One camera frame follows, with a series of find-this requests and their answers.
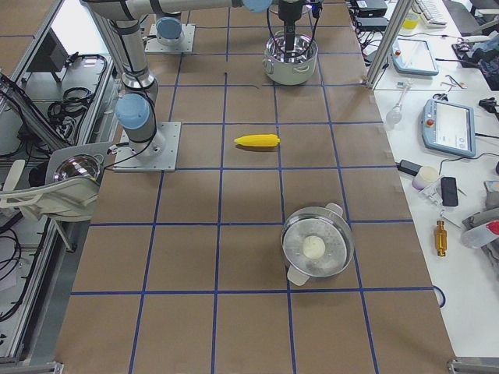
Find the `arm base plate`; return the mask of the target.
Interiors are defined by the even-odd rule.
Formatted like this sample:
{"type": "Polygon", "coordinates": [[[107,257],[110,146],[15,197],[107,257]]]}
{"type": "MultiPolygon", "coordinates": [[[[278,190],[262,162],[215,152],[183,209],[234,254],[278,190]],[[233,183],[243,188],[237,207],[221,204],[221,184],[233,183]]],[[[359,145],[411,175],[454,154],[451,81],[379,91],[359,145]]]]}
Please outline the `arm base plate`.
{"type": "Polygon", "coordinates": [[[180,135],[180,122],[159,122],[152,143],[140,153],[147,143],[130,142],[126,131],[122,130],[120,142],[128,145],[117,149],[111,169],[116,172],[174,171],[180,135]]]}
{"type": "Polygon", "coordinates": [[[147,37],[145,53],[163,55],[191,54],[193,52],[195,29],[195,24],[182,24],[182,32],[179,37],[168,39],[159,35],[156,25],[153,24],[147,37]]]}

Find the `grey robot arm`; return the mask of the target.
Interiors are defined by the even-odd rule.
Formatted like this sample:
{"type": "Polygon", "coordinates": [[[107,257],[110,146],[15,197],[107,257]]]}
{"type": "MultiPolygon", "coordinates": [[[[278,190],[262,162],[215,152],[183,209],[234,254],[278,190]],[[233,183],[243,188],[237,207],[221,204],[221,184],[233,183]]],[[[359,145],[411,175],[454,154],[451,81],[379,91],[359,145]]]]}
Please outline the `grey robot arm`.
{"type": "Polygon", "coordinates": [[[291,53],[295,47],[296,22],[303,14],[306,1],[232,1],[232,0],[129,0],[86,1],[98,15],[112,21],[137,20],[146,14],[166,14],[190,10],[245,7],[251,12],[267,11],[278,6],[278,18],[284,24],[284,51],[291,53]]]}
{"type": "Polygon", "coordinates": [[[124,1],[104,5],[101,15],[111,27],[122,59],[126,92],[118,100],[115,113],[128,138],[130,156],[142,162],[160,156],[176,157],[181,125],[157,119],[158,83],[149,70],[140,21],[129,13],[124,1]]]}

